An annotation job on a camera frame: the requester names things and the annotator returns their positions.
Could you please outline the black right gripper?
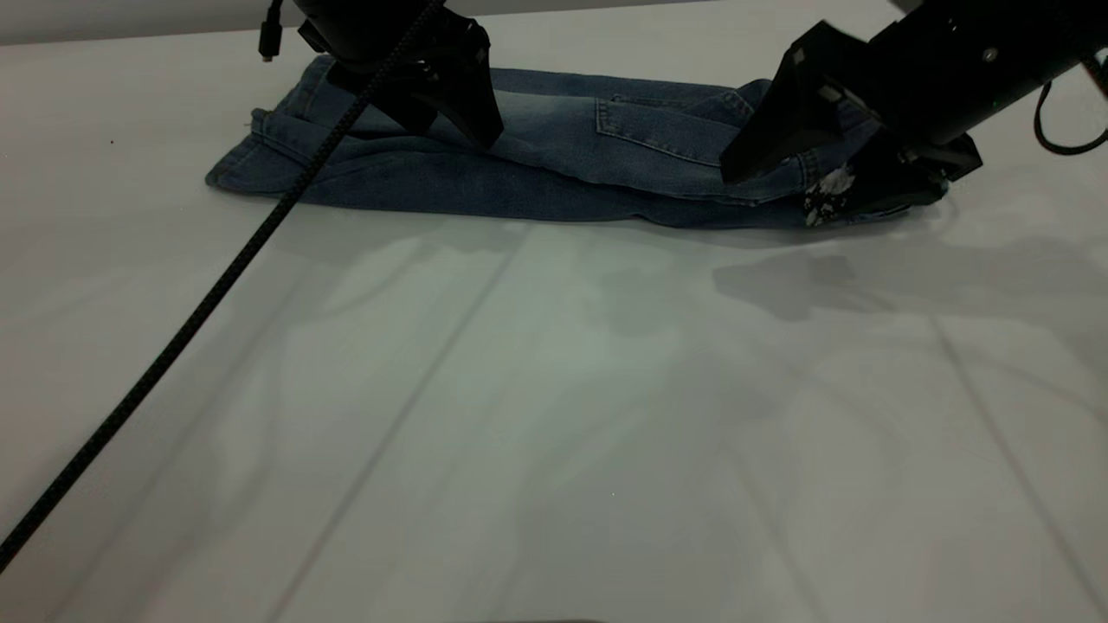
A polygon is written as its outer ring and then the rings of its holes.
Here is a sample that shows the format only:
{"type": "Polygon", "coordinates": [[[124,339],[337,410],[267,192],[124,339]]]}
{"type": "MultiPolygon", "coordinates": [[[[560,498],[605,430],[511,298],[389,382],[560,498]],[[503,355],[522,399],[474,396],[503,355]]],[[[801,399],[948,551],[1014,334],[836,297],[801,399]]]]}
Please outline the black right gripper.
{"type": "Polygon", "coordinates": [[[1105,48],[1104,1],[922,1],[866,41],[819,22],[784,52],[720,155],[725,184],[834,145],[843,81],[876,60],[883,129],[804,194],[807,228],[890,218],[941,201],[982,167],[970,130],[1105,48]]]}

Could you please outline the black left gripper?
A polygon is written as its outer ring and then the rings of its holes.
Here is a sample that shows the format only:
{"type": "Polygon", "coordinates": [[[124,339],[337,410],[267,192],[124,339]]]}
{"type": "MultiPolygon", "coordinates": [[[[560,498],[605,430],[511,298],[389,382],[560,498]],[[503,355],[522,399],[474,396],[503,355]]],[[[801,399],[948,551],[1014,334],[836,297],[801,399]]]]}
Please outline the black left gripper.
{"type": "Polygon", "coordinates": [[[443,1],[297,1],[305,17],[300,34],[332,59],[327,79],[356,92],[380,74],[391,53],[393,81],[425,86],[424,101],[403,84],[384,84],[372,105],[408,133],[424,135],[447,115],[471,143],[495,145],[504,130],[488,64],[486,31],[443,1]]]}

